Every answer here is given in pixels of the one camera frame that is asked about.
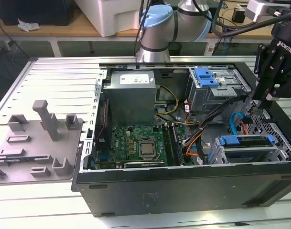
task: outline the open computer tower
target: open computer tower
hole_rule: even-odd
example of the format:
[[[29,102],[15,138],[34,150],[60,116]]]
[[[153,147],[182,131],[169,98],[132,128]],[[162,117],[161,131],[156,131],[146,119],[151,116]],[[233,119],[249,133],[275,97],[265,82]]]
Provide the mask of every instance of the open computer tower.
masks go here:
[[[266,207],[291,191],[291,120],[244,63],[100,64],[73,188],[94,216]]]

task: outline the ventilation grille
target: ventilation grille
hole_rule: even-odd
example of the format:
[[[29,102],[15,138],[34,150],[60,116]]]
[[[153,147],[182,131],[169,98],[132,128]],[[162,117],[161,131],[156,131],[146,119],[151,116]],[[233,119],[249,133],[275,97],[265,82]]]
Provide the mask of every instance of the ventilation grille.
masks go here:
[[[253,101],[252,107],[255,107],[256,105],[257,104]],[[280,150],[284,150],[289,156],[291,155],[291,145],[275,123],[263,122],[263,120],[266,119],[265,115],[252,115],[251,118],[253,124],[248,125],[249,134],[273,135],[278,141],[277,147]]]

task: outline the floor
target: floor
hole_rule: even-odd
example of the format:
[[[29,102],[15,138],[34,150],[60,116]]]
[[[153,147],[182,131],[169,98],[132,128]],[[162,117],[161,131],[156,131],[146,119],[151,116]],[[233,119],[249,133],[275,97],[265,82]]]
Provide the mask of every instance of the floor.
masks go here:
[[[205,43],[182,43],[180,55],[203,55]],[[88,42],[60,42],[60,48],[65,57],[72,56],[132,56],[133,42],[94,42],[95,52],[89,51]],[[231,44],[223,47],[220,44],[215,55],[254,55],[257,44]],[[21,42],[20,47],[30,57],[53,57],[53,51],[48,42]],[[6,53],[0,49],[0,100],[6,94],[14,80],[19,75],[28,58],[17,49],[13,43],[11,51]]]

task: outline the orange wire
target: orange wire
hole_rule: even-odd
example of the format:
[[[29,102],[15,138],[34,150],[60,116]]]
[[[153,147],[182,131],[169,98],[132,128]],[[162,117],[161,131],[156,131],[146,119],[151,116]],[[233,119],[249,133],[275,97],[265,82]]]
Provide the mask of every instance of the orange wire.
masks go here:
[[[245,133],[244,133],[244,130],[245,130],[245,124],[242,123],[242,126],[241,126],[241,132],[242,132],[243,135],[245,134]]]
[[[186,156],[198,156],[198,153],[190,154],[190,149],[191,149],[192,145],[196,142],[196,140],[197,140],[197,139],[198,139],[202,134],[203,134],[203,131],[200,133],[199,136],[197,136],[197,137],[193,140],[193,142],[191,142],[191,144],[189,145],[189,147],[188,147],[188,149],[187,149],[187,152],[185,153]]]
[[[187,124],[193,124],[193,122],[189,122],[189,120],[188,120],[188,115],[189,115],[189,113],[187,113],[186,115],[185,115],[185,122],[187,123]]]

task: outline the white container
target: white container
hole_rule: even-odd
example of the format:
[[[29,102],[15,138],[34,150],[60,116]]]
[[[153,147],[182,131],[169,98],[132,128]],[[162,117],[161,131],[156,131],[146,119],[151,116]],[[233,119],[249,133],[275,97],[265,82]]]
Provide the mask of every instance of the white container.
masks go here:
[[[102,37],[139,28],[141,0],[75,0]]]

